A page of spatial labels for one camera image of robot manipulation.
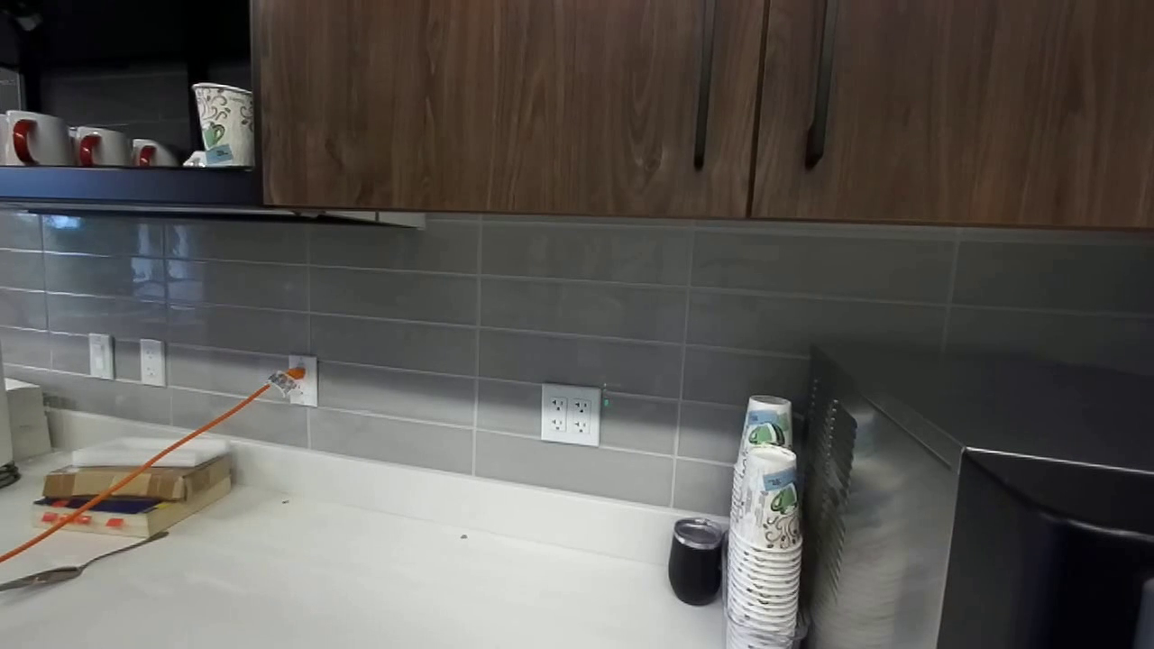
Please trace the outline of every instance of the shelf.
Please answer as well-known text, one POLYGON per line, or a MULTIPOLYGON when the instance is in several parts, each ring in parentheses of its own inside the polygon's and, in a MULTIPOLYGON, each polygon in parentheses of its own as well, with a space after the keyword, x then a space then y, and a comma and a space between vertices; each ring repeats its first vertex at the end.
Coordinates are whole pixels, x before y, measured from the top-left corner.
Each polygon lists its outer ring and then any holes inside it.
POLYGON ((5 206, 258 209, 257 168, 0 168, 5 206))

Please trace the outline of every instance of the stack of paper cups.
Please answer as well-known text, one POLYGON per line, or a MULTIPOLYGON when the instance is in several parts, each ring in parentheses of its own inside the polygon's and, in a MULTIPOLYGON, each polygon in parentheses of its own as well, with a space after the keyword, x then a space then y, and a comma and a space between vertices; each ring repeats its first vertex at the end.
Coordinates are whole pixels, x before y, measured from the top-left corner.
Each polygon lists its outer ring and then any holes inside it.
POLYGON ((787 649, 796 636, 799 516, 790 401, 754 398, 732 476, 727 649, 787 649))

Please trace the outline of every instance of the black cup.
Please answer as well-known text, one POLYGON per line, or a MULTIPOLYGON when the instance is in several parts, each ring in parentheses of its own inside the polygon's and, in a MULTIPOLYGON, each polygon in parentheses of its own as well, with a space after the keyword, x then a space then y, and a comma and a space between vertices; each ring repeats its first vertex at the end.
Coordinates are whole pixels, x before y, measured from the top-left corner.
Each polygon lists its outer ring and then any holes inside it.
POLYGON ((688 606, 707 606, 720 593, 724 531, 707 518, 679 518, 672 544, 672 587, 688 606))

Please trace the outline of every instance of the cabinet handle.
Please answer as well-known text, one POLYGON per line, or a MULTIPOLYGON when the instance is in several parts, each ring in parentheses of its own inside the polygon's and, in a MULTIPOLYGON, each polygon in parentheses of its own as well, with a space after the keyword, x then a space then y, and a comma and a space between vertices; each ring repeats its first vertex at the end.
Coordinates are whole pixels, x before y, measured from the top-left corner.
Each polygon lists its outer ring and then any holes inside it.
POLYGON ((828 95, 834 95, 834 64, 837 64, 837 8, 842 0, 827 0, 821 23, 820 23, 820 85, 814 85, 814 115, 803 135, 803 166, 814 168, 827 159, 827 136, 828 136, 828 95))
POLYGON ((695 135, 691 168, 707 166, 712 149, 712 97, 713 97, 713 52, 718 52, 718 0, 701 4, 701 72, 695 72, 695 135))

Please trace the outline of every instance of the electrical outlet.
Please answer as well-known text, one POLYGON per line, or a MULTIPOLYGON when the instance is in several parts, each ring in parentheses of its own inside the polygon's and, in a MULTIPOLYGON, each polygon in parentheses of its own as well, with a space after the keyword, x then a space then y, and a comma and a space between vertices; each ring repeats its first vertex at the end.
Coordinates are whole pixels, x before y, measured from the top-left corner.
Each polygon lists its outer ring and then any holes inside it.
POLYGON ((111 335, 90 331, 85 335, 85 375, 111 377, 111 335))
POLYGON ((542 441, 599 448, 603 389, 542 385, 542 441))
POLYGON ((287 356, 287 367, 303 367, 308 375, 287 389, 287 404, 317 406, 317 356, 287 356))
POLYGON ((167 385, 167 344, 139 340, 139 381, 167 385))

